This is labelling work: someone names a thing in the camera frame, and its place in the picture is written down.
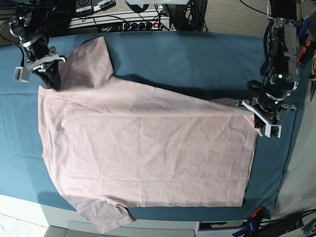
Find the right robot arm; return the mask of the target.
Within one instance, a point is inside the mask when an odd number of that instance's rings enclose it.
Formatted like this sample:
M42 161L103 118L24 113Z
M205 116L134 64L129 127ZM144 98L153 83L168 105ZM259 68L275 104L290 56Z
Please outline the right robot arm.
M58 8L59 2L37 0L35 3L17 3L15 16L9 21L11 35L19 38L18 48L22 52L19 67L15 68L14 80L28 82L32 73L38 75L46 86L54 90L61 87L59 62L66 62L54 46L48 46L49 36L45 21Z

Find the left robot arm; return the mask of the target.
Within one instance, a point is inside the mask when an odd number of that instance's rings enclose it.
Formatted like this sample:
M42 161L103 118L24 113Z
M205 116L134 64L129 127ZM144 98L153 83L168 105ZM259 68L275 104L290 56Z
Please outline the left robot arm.
M256 94L252 100L237 101L254 113L254 126L266 137L281 137L282 121L296 107L285 103L298 87L298 33L302 21L299 0L270 0L267 3L268 26L264 33L265 61L261 66L261 81L250 80L248 90Z

